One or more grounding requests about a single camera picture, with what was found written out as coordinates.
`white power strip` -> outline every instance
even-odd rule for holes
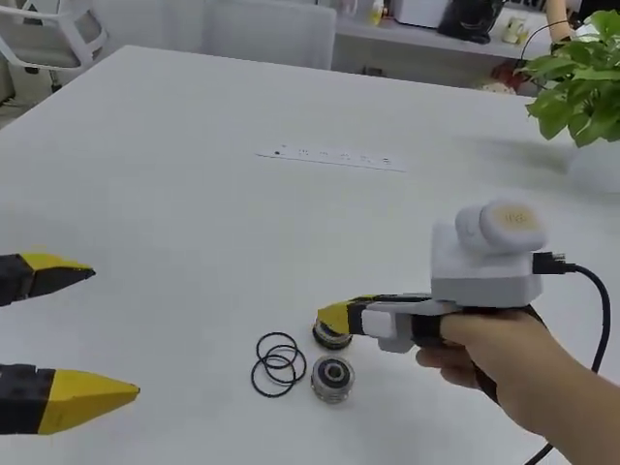
[[[280,145],[273,150],[257,152],[260,157],[282,158],[302,162],[324,163],[371,170],[406,171],[401,161],[388,155],[369,155],[354,150],[317,149],[306,146]]]

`finger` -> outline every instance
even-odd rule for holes
[[[479,389],[476,381],[474,368],[468,370],[458,368],[444,368],[440,371],[442,378],[453,385],[462,386],[469,389]]]
[[[479,315],[451,314],[442,318],[440,332],[444,339],[467,346],[485,335],[488,323]]]
[[[462,348],[427,348],[416,354],[419,365],[430,368],[469,368],[472,361]]]

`white chair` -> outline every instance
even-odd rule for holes
[[[0,52],[16,66],[82,72],[107,38],[90,0],[59,0],[56,13],[0,6]]]
[[[336,12],[269,0],[215,0],[207,8],[204,51],[211,55],[329,70]]]

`human hand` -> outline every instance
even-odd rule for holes
[[[478,388],[472,362],[497,384],[500,406],[521,427],[544,435],[545,406],[575,370],[583,369],[534,318],[522,311],[496,316],[445,316],[451,348],[425,348],[421,366],[439,368],[448,382]]]

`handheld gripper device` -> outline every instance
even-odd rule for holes
[[[541,274],[561,274],[561,258],[536,251],[546,232],[536,212],[519,201],[469,206],[452,224],[433,228],[430,294],[364,295],[318,312],[318,320],[340,334],[374,337],[386,352],[404,354],[414,345],[442,346],[442,318],[448,313],[527,312],[543,292]],[[497,386],[477,366],[480,389],[497,402]]]

